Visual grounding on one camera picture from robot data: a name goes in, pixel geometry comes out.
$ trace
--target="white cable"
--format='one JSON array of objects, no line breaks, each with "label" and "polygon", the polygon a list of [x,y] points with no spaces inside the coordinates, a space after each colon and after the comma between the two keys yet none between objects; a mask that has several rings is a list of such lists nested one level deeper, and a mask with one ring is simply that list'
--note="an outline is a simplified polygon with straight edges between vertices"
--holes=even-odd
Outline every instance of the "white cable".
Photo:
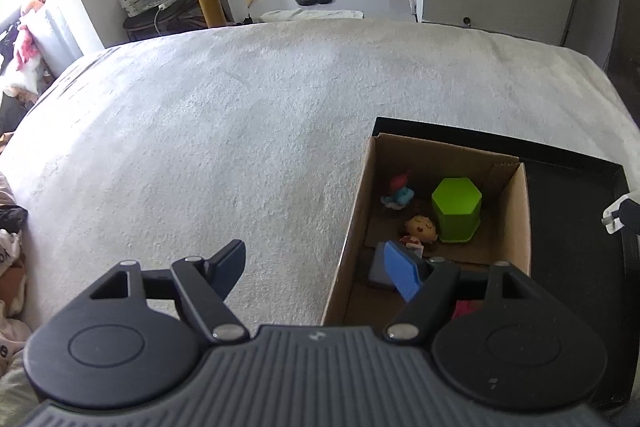
[{"label": "white cable", "polygon": [[154,28],[158,32],[158,35],[160,35],[162,37],[162,33],[160,33],[160,30],[158,29],[158,16],[160,15],[161,11],[162,11],[161,7],[158,6],[158,11],[156,12],[156,15],[154,16]]}]

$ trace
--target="doll face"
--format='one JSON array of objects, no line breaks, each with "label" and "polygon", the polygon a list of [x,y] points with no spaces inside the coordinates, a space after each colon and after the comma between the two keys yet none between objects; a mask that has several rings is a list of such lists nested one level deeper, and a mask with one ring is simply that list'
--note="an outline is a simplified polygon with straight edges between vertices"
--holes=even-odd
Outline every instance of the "doll face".
[{"label": "doll face", "polygon": [[410,235],[415,235],[423,243],[433,243],[438,238],[436,227],[426,216],[417,215],[404,224],[404,228]]}]

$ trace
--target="toy figurine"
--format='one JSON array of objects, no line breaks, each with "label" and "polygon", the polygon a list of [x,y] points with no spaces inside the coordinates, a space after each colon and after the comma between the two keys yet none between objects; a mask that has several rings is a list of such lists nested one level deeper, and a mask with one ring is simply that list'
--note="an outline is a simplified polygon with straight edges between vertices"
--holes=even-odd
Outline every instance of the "toy figurine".
[{"label": "toy figurine", "polygon": [[424,253],[424,247],[420,242],[420,239],[415,237],[415,235],[405,235],[400,238],[400,243],[402,243],[405,248],[413,251],[418,258],[422,257]]},{"label": "toy figurine", "polygon": [[402,210],[406,207],[414,198],[414,191],[406,186],[408,180],[409,172],[391,178],[387,192],[388,195],[382,196],[380,203],[384,204],[386,208],[392,208],[393,210]]},{"label": "toy figurine", "polygon": [[410,235],[417,237],[420,242],[430,245],[437,238],[436,227],[427,216],[412,217],[404,223],[404,229]]}]

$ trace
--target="green hexagonal cup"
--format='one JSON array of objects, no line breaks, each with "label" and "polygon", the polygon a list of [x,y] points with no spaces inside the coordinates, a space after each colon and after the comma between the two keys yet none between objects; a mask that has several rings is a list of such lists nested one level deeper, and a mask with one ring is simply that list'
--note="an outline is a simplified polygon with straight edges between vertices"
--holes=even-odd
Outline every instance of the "green hexagonal cup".
[{"label": "green hexagonal cup", "polygon": [[482,194],[469,178],[444,178],[431,195],[443,243],[467,243],[480,225]]}]

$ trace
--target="mattress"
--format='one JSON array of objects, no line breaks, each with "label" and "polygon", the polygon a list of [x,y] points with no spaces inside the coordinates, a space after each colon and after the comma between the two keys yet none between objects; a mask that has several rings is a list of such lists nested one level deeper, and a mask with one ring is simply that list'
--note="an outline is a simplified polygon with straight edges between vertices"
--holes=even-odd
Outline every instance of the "mattress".
[{"label": "mattress", "polygon": [[203,30],[71,65],[0,156],[30,211],[36,327],[122,259],[145,269],[244,240],[227,299],[261,323],[321,318],[377,116],[599,156],[640,181],[640,133],[574,51],[369,20]]}]

